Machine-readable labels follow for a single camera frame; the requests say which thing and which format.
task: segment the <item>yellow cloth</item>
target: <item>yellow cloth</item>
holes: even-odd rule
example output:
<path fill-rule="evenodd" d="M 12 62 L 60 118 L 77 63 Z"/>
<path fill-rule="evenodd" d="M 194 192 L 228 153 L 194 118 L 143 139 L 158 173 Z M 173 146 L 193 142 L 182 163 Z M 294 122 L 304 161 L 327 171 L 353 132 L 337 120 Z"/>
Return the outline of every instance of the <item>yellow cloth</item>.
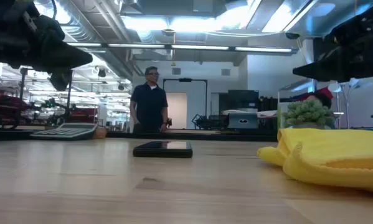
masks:
<path fill-rule="evenodd" d="M 373 191 L 373 131 L 281 129 L 258 157 L 307 183 Z"/>

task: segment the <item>eyeglasses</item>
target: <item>eyeglasses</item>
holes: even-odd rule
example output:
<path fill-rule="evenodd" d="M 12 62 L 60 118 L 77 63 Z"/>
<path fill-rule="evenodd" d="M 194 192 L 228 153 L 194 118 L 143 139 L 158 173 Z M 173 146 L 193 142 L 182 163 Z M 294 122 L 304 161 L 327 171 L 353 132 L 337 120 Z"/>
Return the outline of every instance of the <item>eyeglasses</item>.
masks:
<path fill-rule="evenodd" d="M 154 76 L 160 76 L 160 73 L 158 73 L 158 72 L 151 72 L 151 73 L 148 73 L 148 75 L 154 75 Z"/>

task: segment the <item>pants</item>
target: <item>pants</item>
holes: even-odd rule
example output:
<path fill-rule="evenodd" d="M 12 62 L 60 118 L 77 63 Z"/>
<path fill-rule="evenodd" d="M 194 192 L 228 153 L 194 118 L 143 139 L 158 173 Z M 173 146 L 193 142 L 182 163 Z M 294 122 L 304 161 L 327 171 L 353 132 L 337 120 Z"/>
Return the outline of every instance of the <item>pants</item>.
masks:
<path fill-rule="evenodd" d="M 157 134 L 157 133 L 160 133 L 160 129 L 159 128 L 154 128 L 154 127 L 146 127 L 146 126 L 143 126 L 142 124 L 136 124 L 134 125 L 134 131 L 133 131 L 134 134 Z"/>

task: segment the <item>man's hand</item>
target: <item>man's hand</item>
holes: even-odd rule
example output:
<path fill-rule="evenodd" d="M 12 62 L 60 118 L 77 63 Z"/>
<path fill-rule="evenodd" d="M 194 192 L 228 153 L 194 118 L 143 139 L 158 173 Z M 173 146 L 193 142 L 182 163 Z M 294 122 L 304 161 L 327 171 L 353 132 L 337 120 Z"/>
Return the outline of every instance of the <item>man's hand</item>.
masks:
<path fill-rule="evenodd" d="M 160 128 L 161 133 L 165 133 L 167 131 L 167 124 L 162 124 Z"/>

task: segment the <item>tablet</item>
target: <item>tablet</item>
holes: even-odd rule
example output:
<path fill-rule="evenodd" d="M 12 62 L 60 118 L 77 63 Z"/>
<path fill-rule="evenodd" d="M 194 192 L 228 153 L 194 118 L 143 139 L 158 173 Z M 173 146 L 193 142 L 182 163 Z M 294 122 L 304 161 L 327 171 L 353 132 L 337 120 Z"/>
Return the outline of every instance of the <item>tablet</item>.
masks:
<path fill-rule="evenodd" d="M 135 157 L 191 158 L 193 150 L 187 141 L 153 141 L 133 149 Z"/>

